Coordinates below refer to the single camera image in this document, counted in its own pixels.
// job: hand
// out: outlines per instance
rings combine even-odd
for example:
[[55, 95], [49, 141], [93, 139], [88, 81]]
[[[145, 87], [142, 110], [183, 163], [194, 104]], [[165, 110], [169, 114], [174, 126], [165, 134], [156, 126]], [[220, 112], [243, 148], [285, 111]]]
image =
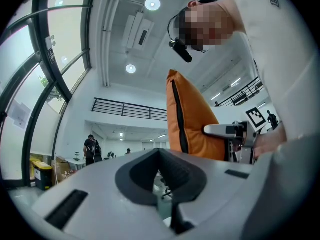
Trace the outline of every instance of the hand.
[[[268, 152], [274, 152], [278, 147], [287, 142], [286, 130], [281, 123], [279, 126], [271, 132], [258, 135], [254, 144], [254, 157], [258, 158], [260, 155]], [[241, 146], [238, 144], [233, 145], [233, 151], [238, 152], [241, 150]]]

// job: floor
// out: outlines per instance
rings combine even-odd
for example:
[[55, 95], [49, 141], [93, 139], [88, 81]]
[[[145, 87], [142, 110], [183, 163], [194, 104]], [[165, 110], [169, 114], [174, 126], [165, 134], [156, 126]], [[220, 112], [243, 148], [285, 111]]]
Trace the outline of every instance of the floor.
[[37, 187], [20, 187], [9, 189], [8, 193], [13, 202], [23, 203], [31, 207], [44, 191]]

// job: black railing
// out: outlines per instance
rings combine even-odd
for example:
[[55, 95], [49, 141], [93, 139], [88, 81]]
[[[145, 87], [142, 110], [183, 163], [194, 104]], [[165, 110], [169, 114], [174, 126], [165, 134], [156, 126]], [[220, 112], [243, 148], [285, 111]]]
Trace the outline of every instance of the black railing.
[[240, 91], [221, 102], [219, 105], [221, 107], [242, 105], [243, 103], [250, 100], [252, 97], [256, 96], [258, 93], [260, 93], [261, 90], [263, 90], [264, 88], [265, 87], [262, 84], [260, 78], [257, 77], [249, 84], [247, 84], [245, 87], [243, 87]]
[[167, 111], [165, 109], [124, 103], [103, 98], [94, 98], [92, 112], [130, 118], [167, 121]]

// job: headset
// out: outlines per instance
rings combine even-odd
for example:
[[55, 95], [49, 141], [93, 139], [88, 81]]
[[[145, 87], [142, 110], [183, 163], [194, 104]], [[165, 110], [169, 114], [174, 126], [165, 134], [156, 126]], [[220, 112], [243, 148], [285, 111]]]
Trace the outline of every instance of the headset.
[[[169, 27], [171, 22], [178, 17], [180, 13], [178, 13], [177, 15], [175, 15], [172, 19], [170, 19], [168, 26], [167, 26], [167, 31], [168, 31], [168, 35], [170, 38], [170, 42], [169, 42], [169, 46], [171, 49], [173, 49], [177, 54], [179, 54], [179, 56], [187, 63], [192, 62], [192, 56], [190, 55], [190, 53], [187, 51], [188, 46], [185, 45], [180, 39], [179, 37], [177, 37], [176, 39], [173, 39], [170, 35], [170, 31], [169, 31]], [[200, 49], [199, 46], [197, 45], [191, 45], [191, 48], [197, 52], [201, 52], [203, 54], [205, 54], [207, 51], [209, 50], [203, 50]]]

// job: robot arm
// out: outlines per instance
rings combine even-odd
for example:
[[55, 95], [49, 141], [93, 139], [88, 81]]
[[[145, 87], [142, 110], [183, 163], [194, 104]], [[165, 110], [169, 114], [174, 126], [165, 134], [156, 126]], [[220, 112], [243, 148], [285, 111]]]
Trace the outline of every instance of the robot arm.
[[209, 124], [203, 131], [206, 135], [227, 139], [245, 148], [253, 148], [258, 135], [248, 121], [234, 122], [234, 124]]

